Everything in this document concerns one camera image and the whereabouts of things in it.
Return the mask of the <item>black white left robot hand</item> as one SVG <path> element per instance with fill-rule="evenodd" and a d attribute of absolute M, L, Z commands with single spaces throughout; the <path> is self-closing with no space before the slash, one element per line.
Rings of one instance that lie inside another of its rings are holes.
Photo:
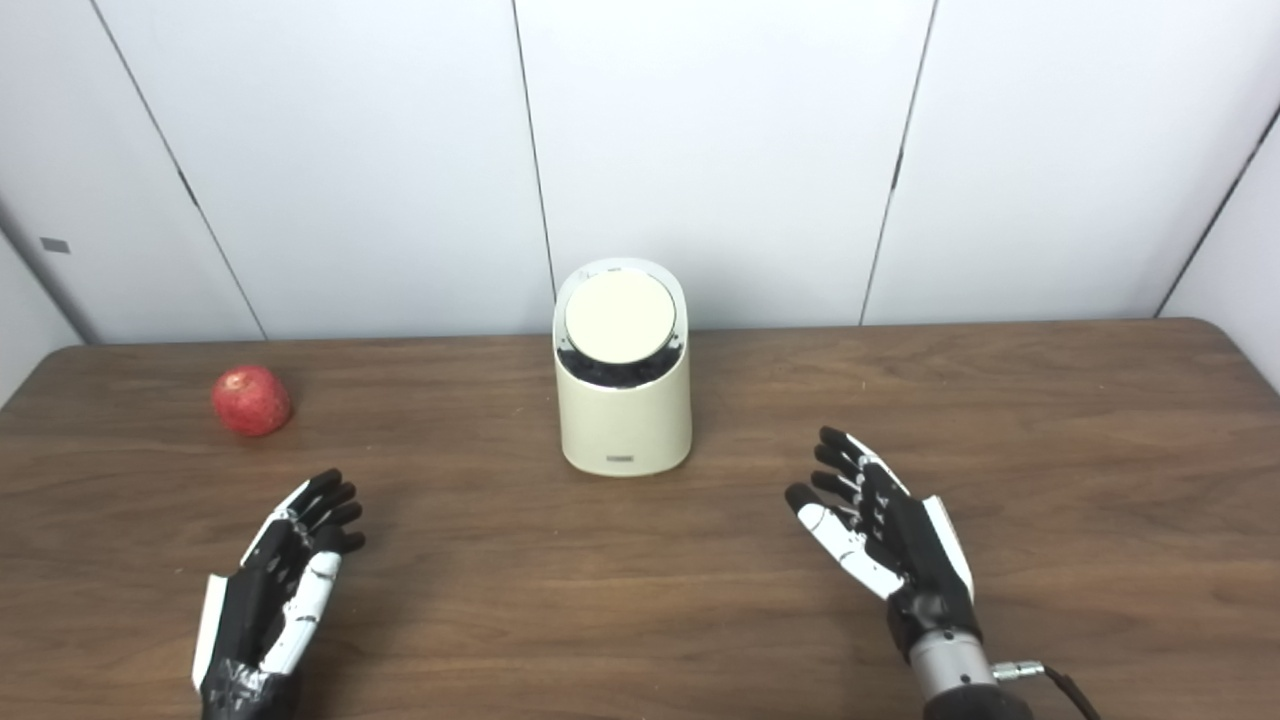
<path fill-rule="evenodd" d="M 207 579 L 192 683 L 204 719 L 293 719 L 300 665 L 347 555 L 365 536 L 355 484 L 333 468 L 280 501 L 229 577 Z"/>

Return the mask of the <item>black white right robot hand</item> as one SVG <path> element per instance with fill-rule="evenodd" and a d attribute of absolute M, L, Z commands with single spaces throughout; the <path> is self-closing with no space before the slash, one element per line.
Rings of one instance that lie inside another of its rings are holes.
<path fill-rule="evenodd" d="M 973 575 L 942 498 L 914 495 L 845 430 L 822 427 L 808 483 L 785 491 L 817 543 L 876 597 L 902 656 L 932 632 L 982 641 Z"/>

